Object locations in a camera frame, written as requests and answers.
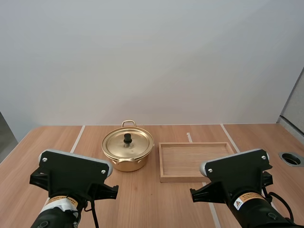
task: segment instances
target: lid knob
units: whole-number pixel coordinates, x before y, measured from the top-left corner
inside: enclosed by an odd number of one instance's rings
[[[131,134],[130,133],[124,134],[124,140],[123,140],[123,142],[125,144],[130,144],[132,142]]]

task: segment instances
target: pot handle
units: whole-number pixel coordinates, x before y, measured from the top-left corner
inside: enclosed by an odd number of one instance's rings
[[[136,160],[134,158],[127,158],[127,159],[120,158],[120,159],[118,159],[116,161],[113,161],[113,162],[114,162],[114,164],[119,165],[122,162],[136,162]]]
[[[134,120],[125,120],[125,121],[123,121],[122,127],[124,127],[124,124],[125,124],[125,123],[133,123],[133,124],[134,124],[134,127],[136,127],[136,123],[135,123]]]

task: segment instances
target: yellow label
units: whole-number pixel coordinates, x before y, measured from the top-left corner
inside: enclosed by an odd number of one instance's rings
[[[243,201],[243,203],[245,203],[248,200],[252,200],[252,199],[264,199],[260,194],[257,194],[254,192],[245,193],[245,194],[241,195],[239,198]]]
[[[255,192],[248,192],[248,193],[245,193],[245,194],[241,195],[240,197],[238,197],[233,205],[236,207],[237,210],[239,210],[245,202],[247,202],[248,200],[252,200],[252,199],[265,200],[260,194],[257,194]]]
[[[66,198],[66,197],[67,197],[67,196],[55,196],[55,197],[53,197],[53,198],[50,198],[50,199],[48,200],[47,204],[49,204],[49,203],[51,203],[51,202],[54,202],[54,201],[56,201],[56,200],[64,199],[64,198]],[[71,197],[68,197],[67,199],[68,199],[69,201],[71,201],[71,203],[72,203],[75,207],[77,207],[78,203],[77,203],[76,200],[74,200],[74,199],[71,198]]]

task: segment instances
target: wooden table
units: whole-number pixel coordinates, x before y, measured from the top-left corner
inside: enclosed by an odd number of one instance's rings
[[[103,138],[119,126],[86,126],[74,153],[106,159],[101,150]],[[220,125],[141,126],[159,142],[229,142]],[[304,168],[287,166],[279,152],[304,156],[304,146],[279,124],[225,125],[237,148],[243,152],[262,148],[270,154],[274,185],[267,189],[282,196],[291,206],[295,222],[304,224]],[[70,152],[82,126],[44,126],[31,131],[0,165],[0,227],[30,227],[48,194],[29,185],[30,174],[38,167],[38,156],[45,149]],[[160,183],[157,146],[148,163],[135,172],[119,172],[106,179],[119,185],[116,200],[96,202],[101,228],[235,228],[240,227],[224,204],[193,203],[190,188],[201,183]],[[284,216],[287,210],[274,200]],[[83,212],[80,228],[94,228],[91,212]]]

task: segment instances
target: wooden tray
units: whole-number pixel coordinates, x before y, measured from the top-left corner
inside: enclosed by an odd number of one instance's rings
[[[202,176],[204,161],[234,154],[228,142],[159,143],[161,183],[210,182]]]

